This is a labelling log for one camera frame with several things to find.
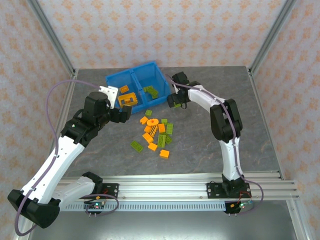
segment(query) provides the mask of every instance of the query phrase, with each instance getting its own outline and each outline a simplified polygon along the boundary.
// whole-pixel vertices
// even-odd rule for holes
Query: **wall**
[[[320,5],[298,0],[254,76],[277,156],[320,236]]]
[[[285,0],[40,0],[75,68],[250,66]]]
[[[52,141],[45,117],[49,88],[69,78],[26,0],[0,3],[0,239],[12,239],[15,210],[7,196],[40,168]],[[56,123],[65,88],[54,91],[49,114]]]

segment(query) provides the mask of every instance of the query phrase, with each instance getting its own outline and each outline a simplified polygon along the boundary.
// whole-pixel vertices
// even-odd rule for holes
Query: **blue plastic container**
[[[123,94],[119,91],[119,95],[135,93],[138,104],[132,106],[133,114],[164,103],[171,93],[170,86],[155,61],[106,76],[105,80],[108,86],[116,88],[128,86],[129,91]],[[153,86],[158,91],[158,98],[152,99],[149,93],[144,92],[143,88],[147,86]],[[120,107],[118,100],[115,106]]]

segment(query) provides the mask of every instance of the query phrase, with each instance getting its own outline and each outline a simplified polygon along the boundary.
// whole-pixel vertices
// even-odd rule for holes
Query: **cable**
[[[112,198],[116,201],[116,207],[114,209],[112,209],[111,211],[107,211],[105,213],[100,213],[98,215],[95,214],[96,217],[101,217],[101,216],[105,216],[105,215],[108,215],[108,214],[112,214],[114,213],[118,208],[119,208],[119,200],[115,197],[115,196],[112,196],[112,195],[109,195],[109,194],[90,194],[90,195],[86,195],[84,196],[84,198],[89,198],[89,197],[97,197],[97,196],[100,196],[100,197],[108,197],[108,198]],[[94,203],[91,203],[90,205],[87,205],[86,208],[85,208],[85,213],[87,215],[90,216],[90,213],[88,212],[88,208],[93,206],[95,204]]]
[[[24,198],[22,199],[21,203],[20,203],[20,206],[18,207],[18,210],[16,211],[16,215],[15,215],[15,221],[14,221],[14,230],[15,230],[15,233],[20,236],[20,237],[23,237],[29,233],[32,232],[32,230],[34,230],[36,228],[36,224],[33,225],[28,231],[26,232],[20,232],[19,230],[19,217],[20,217],[20,214],[22,212],[22,208],[24,207],[28,197],[31,195],[31,193],[36,189],[37,185],[41,182],[41,180],[47,175],[47,173],[49,172],[49,170],[52,168],[52,166],[54,165],[55,161],[56,161],[56,158],[57,158],[57,155],[58,155],[58,150],[59,150],[59,141],[58,141],[58,137],[57,137],[57,134],[56,134],[56,131],[50,121],[50,118],[49,118],[49,112],[48,112],[48,102],[49,102],[49,97],[50,97],[50,94],[51,92],[57,87],[59,86],[60,84],[65,84],[65,83],[71,83],[71,82],[75,82],[75,83],[79,83],[79,84],[84,84],[84,85],[88,85],[88,86],[91,86],[95,89],[100,89],[99,86],[97,85],[94,85],[92,83],[89,83],[89,82],[85,82],[85,81],[81,81],[81,80],[74,80],[74,79],[69,79],[69,80],[64,80],[64,81],[60,81],[58,82],[57,84],[55,84],[48,92],[47,96],[46,96],[46,100],[45,100],[45,114],[46,114],[46,119],[49,123],[49,126],[50,126],[50,129],[51,129],[51,132],[53,134],[53,137],[54,137],[54,145],[55,145],[55,149],[54,149],[54,156],[51,160],[51,163],[49,164],[49,166],[46,168],[46,170],[43,172],[43,174],[39,177],[39,179],[33,184],[33,186],[31,187],[31,189],[27,192],[27,194],[24,196]]]
[[[203,93],[205,93],[206,95],[208,95],[209,97],[211,97],[213,100],[217,101],[217,102],[221,105],[221,107],[223,108],[223,111],[224,111],[225,115],[226,115],[227,118],[228,118],[228,121],[229,121],[230,126],[231,126],[231,129],[232,129],[232,133],[233,133],[232,145],[233,145],[233,150],[234,150],[234,161],[235,161],[235,169],[236,169],[236,172],[239,174],[240,178],[241,178],[243,181],[245,181],[245,182],[247,182],[247,183],[255,184],[255,185],[257,185],[257,186],[260,188],[260,190],[261,190],[261,199],[260,199],[259,203],[258,203],[254,208],[250,209],[249,211],[238,213],[238,215],[243,215],[243,214],[249,213],[250,211],[256,209],[256,208],[262,203],[262,201],[264,200],[264,190],[263,190],[263,188],[261,187],[261,185],[260,185],[259,183],[255,182],[255,181],[251,181],[251,180],[245,179],[245,178],[241,175],[241,173],[240,173],[239,166],[238,166],[237,148],[236,148],[236,142],[235,142],[235,141],[236,141],[236,137],[237,137],[237,135],[236,135],[236,129],[235,129],[234,124],[232,123],[231,116],[230,116],[230,114],[229,114],[226,106],[223,104],[222,101],[219,100],[219,98],[218,98],[216,95],[212,94],[211,92],[209,92],[209,91],[207,91],[207,90],[205,90],[205,89],[201,89],[201,88],[194,87],[194,86],[189,86],[189,85],[184,85],[184,84],[176,83],[176,82],[173,81],[173,79],[172,79],[168,74],[165,74],[165,76],[166,76],[166,77],[169,77],[169,81],[170,81],[171,84],[176,85],[176,86],[180,86],[180,87],[183,87],[183,88],[195,89],[195,90],[198,90],[198,91],[200,91],[200,92],[203,92]]]

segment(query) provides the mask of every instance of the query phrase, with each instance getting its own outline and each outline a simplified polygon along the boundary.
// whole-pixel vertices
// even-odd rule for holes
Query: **black mounting plate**
[[[119,183],[103,183],[102,192],[100,194],[108,194],[118,198],[119,193]],[[81,199],[92,199],[93,197],[82,197]],[[109,197],[101,196],[100,199],[108,199]]]
[[[229,198],[240,198],[240,192],[242,193],[242,199],[251,198],[251,196],[245,192],[250,189],[249,183],[245,182],[241,188],[230,191],[232,195],[228,195],[222,188],[222,182],[209,182],[206,184],[206,193],[208,199],[229,199]]]

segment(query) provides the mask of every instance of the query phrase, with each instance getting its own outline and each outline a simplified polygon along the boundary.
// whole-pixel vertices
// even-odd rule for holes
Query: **purple cable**
[[[262,203],[262,201],[264,200],[264,190],[263,190],[263,188],[261,187],[261,185],[259,183],[255,182],[255,181],[251,181],[251,180],[245,179],[240,173],[240,170],[239,170],[239,167],[238,167],[238,156],[237,156],[237,148],[236,148],[236,142],[235,142],[236,141],[236,137],[237,137],[236,129],[235,129],[234,124],[232,123],[231,116],[230,116],[226,106],[223,104],[222,101],[220,101],[218,99],[218,97],[216,95],[212,94],[211,92],[209,92],[209,91],[207,91],[205,89],[200,89],[200,88],[197,88],[197,87],[194,87],[194,86],[188,86],[188,85],[184,85],[184,84],[179,84],[179,83],[174,82],[173,79],[168,74],[166,74],[165,76],[169,77],[169,80],[170,80],[171,84],[176,85],[176,86],[180,86],[180,87],[184,87],[184,88],[187,88],[187,89],[195,89],[195,90],[198,90],[200,92],[204,92],[205,94],[207,94],[209,97],[213,98],[215,101],[217,101],[221,105],[221,107],[223,108],[223,110],[224,110],[224,112],[225,112],[225,114],[226,114],[226,116],[228,118],[228,121],[229,121],[231,129],[232,129],[232,133],[233,133],[232,144],[233,144],[233,150],[234,150],[234,160],[235,160],[236,172],[239,174],[240,178],[243,181],[245,181],[247,183],[255,184],[261,190],[261,199],[260,199],[259,203],[256,205],[256,207],[251,208],[249,211],[238,213],[238,215],[243,215],[243,214],[249,213],[253,209],[256,209]]]
[[[108,214],[112,214],[119,208],[119,204],[120,204],[119,200],[115,196],[112,196],[112,195],[109,195],[109,194],[90,194],[90,195],[83,196],[83,198],[98,197],[98,196],[99,197],[108,197],[108,198],[114,199],[116,201],[116,207],[114,209],[112,209],[111,211],[107,211],[105,213],[100,213],[98,215],[95,214],[96,217],[102,217],[102,216],[105,216],[105,215],[108,215]],[[90,213],[88,212],[88,208],[93,206],[94,204],[95,204],[95,202],[86,206],[85,213],[87,215],[90,216]]]
[[[52,126],[52,123],[50,121],[49,118],[49,112],[48,112],[48,101],[49,101],[49,97],[51,92],[60,84],[65,84],[65,83],[70,83],[70,82],[75,82],[75,83],[79,83],[79,84],[84,84],[84,85],[88,85],[91,86],[95,89],[100,89],[99,86],[91,84],[89,82],[85,82],[85,81],[81,81],[81,80],[73,80],[73,79],[69,79],[69,80],[64,80],[64,81],[60,81],[57,84],[55,84],[48,92],[47,96],[46,96],[46,100],[45,100],[45,113],[46,113],[46,119],[49,123],[49,126],[51,128],[53,137],[54,137],[54,145],[55,145],[55,149],[54,149],[54,156],[53,159],[51,160],[51,163],[49,164],[49,166],[47,167],[47,169],[43,172],[43,174],[39,177],[39,179],[34,183],[34,185],[31,187],[31,189],[27,192],[27,194],[24,196],[24,198],[22,199],[20,206],[18,208],[18,210],[16,211],[16,216],[15,216],[15,221],[14,221],[14,229],[15,229],[15,233],[20,236],[23,237],[27,234],[29,234],[32,230],[34,230],[36,228],[37,225],[32,226],[28,231],[22,233],[19,230],[19,217],[22,211],[22,208],[24,207],[28,197],[30,196],[30,194],[32,193],[33,189],[36,189],[37,185],[41,182],[41,180],[46,176],[46,174],[49,172],[49,170],[51,169],[51,167],[54,165],[57,155],[58,155],[58,150],[59,150],[59,141],[58,141],[58,137],[56,134],[56,131],[54,129],[54,127]]]

